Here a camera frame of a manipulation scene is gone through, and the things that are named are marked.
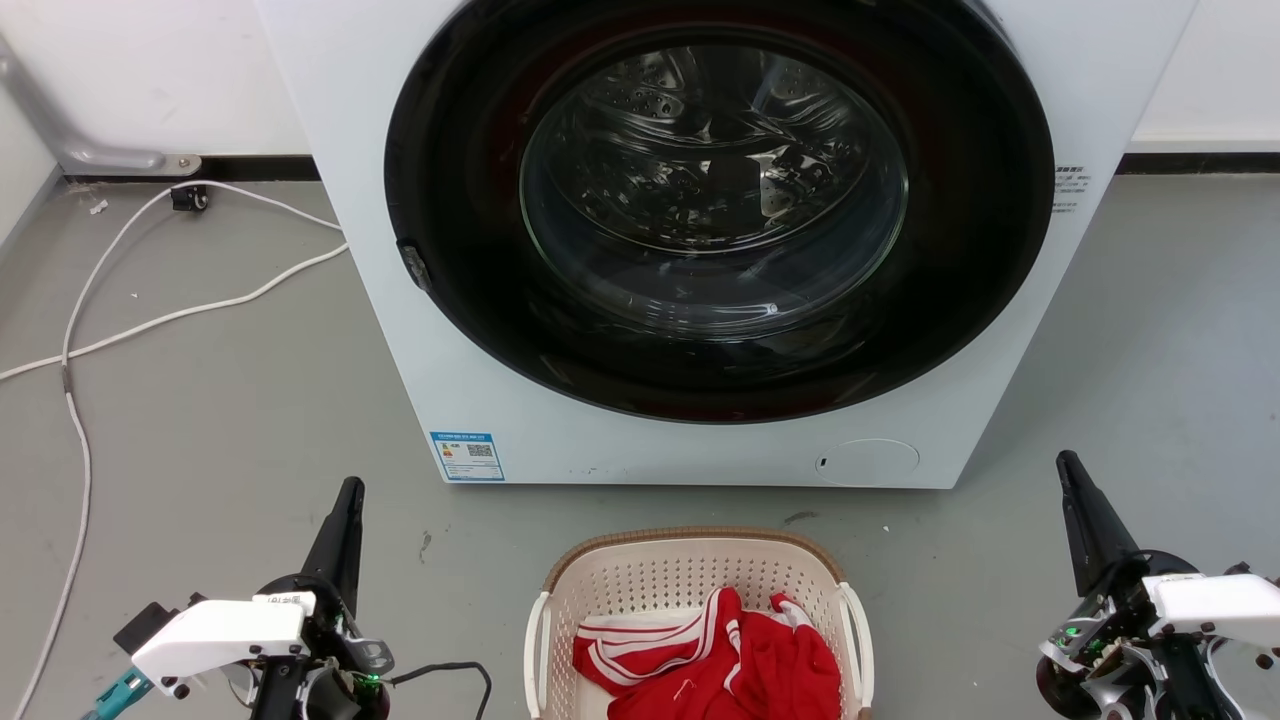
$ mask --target brown basket rim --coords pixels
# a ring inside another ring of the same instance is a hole
[[[794,544],[801,550],[808,551],[810,555],[817,557],[826,568],[831,571],[832,578],[836,583],[845,582],[845,570],[836,562],[827,548],[822,547],[817,542],[809,539],[805,536],[788,533],[786,530],[773,530],[769,528],[749,528],[749,527],[736,527],[736,525],[691,525],[685,528],[658,528],[652,530],[631,530],[626,533],[613,533],[608,536],[599,536],[591,539],[584,541],[573,546],[568,552],[561,556],[552,566],[552,571],[547,574],[547,582],[543,583],[543,592],[548,594],[554,594],[556,584],[559,582],[561,575],[564,570],[579,557],[582,557],[588,552],[605,548],[616,547],[620,544],[632,544],[640,542],[653,542],[664,539],[713,539],[713,538],[726,538],[726,539],[755,539],[755,541],[774,541]]]

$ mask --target white washing machine body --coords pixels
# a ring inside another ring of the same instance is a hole
[[[424,49],[467,3],[259,0],[259,8],[424,439],[447,480],[950,488],[1062,278],[1194,3],[989,0],[988,18],[1030,79],[1052,137],[1056,191],[1034,261],[1007,305],[941,363],[851,405],[772,421],[684,421],[548,387],[483,348],[406,272],[384,184],[388,128],[406,78],[430,70],[419,64]]]

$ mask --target clothes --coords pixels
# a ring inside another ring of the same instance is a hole
[[[588,618],[573,666],[614,697],[609,720],[837,720],[840,666],[799,605],[748,612],[733,588],[685,623]]]

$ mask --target beige plastic basket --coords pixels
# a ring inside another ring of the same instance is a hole
[[[573,669],[573,634],[589,615],[699,607],[733,587],[746,610],[783,592],[809,614],[841,670],[841,720],[869,720],[872,638],[858,594],[831,555],[792,533],[673,528],[604,536],[552,568],[525,632],[525,701],[538,720],[604,720],[608,696]]]

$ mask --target white wall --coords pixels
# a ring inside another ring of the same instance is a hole
[[[95,140],[308,151],[252,0],[0,0],[0,32]],[[1280,0],[1201,0],[1132,150],[1280,151],[1277,70]]]
[[[54,156],[0,87],[0,246],[54,173]]]
[[[1132,151],[1280,151],[1280,0],[1201,0]]]
[[[0,0],[0,33],[100,142],[308,152],[252,0]]]

